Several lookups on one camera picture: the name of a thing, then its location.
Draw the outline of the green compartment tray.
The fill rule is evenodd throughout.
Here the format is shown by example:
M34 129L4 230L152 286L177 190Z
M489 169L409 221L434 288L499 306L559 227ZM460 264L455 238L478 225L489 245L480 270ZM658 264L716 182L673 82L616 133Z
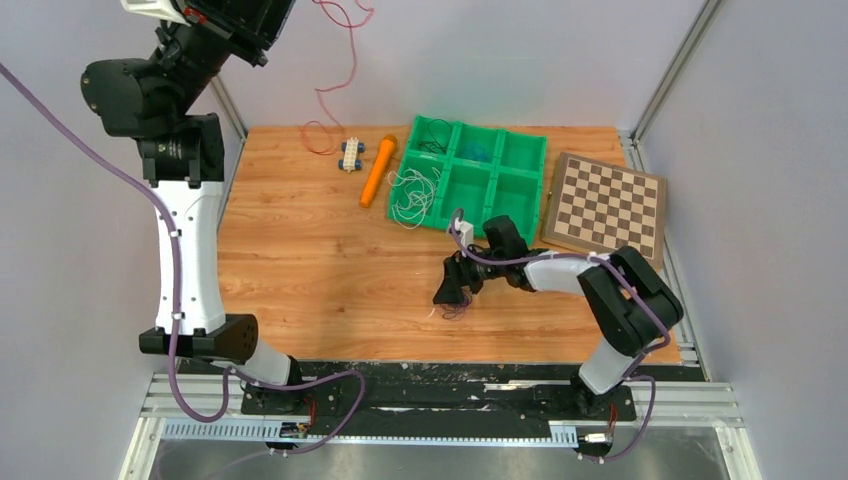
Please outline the green compartment tray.
M387 216L407 229L445 230L458 208L483 235L506 215L529 244L540 219L545 136L417 116L391 186Z

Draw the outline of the orange carrot toy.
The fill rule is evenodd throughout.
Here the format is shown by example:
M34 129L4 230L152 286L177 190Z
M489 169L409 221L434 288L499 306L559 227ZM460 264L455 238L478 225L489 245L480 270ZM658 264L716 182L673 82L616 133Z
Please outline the orange carrot toy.
M373 166L360 195L360 207L369 208L373 204L381 184L381 179L397 151L397 145L397 137L393 134L384 136L380 141Z

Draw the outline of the wooden chessboard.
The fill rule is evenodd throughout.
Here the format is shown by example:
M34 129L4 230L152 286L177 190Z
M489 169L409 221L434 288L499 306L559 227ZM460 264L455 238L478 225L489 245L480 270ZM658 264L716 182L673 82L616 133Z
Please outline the wooden chessboard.
M571 153L554 169L540 240L577 252L635 248L664 263L667 180Z

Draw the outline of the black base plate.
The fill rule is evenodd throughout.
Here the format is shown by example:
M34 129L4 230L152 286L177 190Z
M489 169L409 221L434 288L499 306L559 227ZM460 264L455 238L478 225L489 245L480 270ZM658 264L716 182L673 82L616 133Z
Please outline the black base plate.
M354 370L302 392L235 382L230 398L250 417L303 417L308 433L395 438L542 438L552 421L631 422L632 388L620 386L586 415L570 401L575 364L467 364L307 361L305 381Z

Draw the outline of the aluminium rail frame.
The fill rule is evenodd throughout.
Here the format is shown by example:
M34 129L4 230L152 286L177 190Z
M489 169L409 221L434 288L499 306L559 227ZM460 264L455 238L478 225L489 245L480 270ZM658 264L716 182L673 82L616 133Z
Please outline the aluminium rail frame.
M483 365L364 365L302 397L236 378L183 373L201 417L153 377L120 477L149 479L165 439L178 477L410 479L758 479L761 471L726 383L629 381L606 414L564 407L562 372Z

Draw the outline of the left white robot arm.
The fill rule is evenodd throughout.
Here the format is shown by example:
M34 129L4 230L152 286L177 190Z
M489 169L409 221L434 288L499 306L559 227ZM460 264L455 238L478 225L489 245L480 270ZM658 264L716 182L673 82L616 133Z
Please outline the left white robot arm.
M228 59L266 63L292 3L127 1L124 8L159 21L157 48L146 58L92 62L80 86L105 132L135 142L141 190L157 215L161 300L139 348L230 367L247 382L269 387L269 403L293 414L306 399L296 360L260 337L255 316L223 307L217 229L225 147L219 117L192 112Z

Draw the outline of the white blue toy car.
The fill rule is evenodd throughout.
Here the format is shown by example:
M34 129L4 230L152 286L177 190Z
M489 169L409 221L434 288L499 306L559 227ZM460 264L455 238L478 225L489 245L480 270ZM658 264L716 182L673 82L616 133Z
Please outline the white blue toy car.
M349 137L341 144L342 157L338 161L338 168L344 172L360 171L362 160L360 155L365 151L365 145L358 137Z

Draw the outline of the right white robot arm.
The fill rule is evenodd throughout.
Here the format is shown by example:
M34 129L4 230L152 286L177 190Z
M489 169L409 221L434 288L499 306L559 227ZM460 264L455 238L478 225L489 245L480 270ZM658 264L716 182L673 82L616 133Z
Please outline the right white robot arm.
M434 304L467 306L485 281L499 278L526 292L582 296L601 332L570 381L570 401L584 417L609 407L612 392L648 354L669 344L671 329L684 316L678 297L632 246L608 254L531 249L507 215L490 218L483 231L485 247L473 243L463 210L452 213L447 233L457 249L443 262Z

